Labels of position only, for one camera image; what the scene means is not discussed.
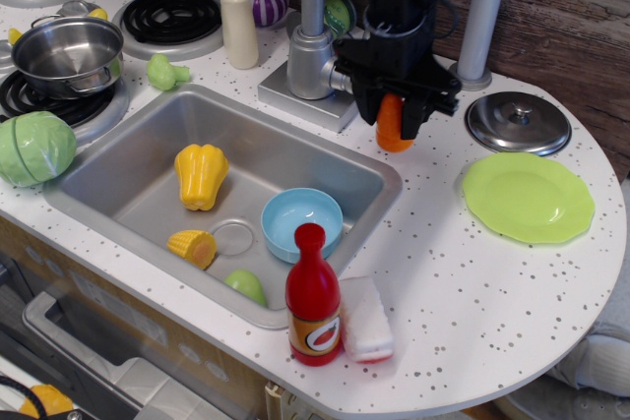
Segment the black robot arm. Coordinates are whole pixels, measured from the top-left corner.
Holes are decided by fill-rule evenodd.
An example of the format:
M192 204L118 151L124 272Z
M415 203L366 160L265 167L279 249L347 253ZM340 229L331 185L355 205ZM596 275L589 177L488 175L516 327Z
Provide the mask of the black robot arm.
M416 138L435 112L453 115L461 83L433 54L441 0L368 0L365 39L338 39L335 70L349 78L360 116L377 121L386 93L403 100L400 135Z

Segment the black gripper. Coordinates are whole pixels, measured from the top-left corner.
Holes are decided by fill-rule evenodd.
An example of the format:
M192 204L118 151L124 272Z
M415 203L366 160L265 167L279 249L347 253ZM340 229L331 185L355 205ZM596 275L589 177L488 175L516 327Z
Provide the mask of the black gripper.
M414 140L434 110L452 115L458 109L461 83L433 56L433 26L387 36L367 33L362 38L334 41L336 70L352 83L361 118L377 121L383 97L400 92L403 101L401 138Z

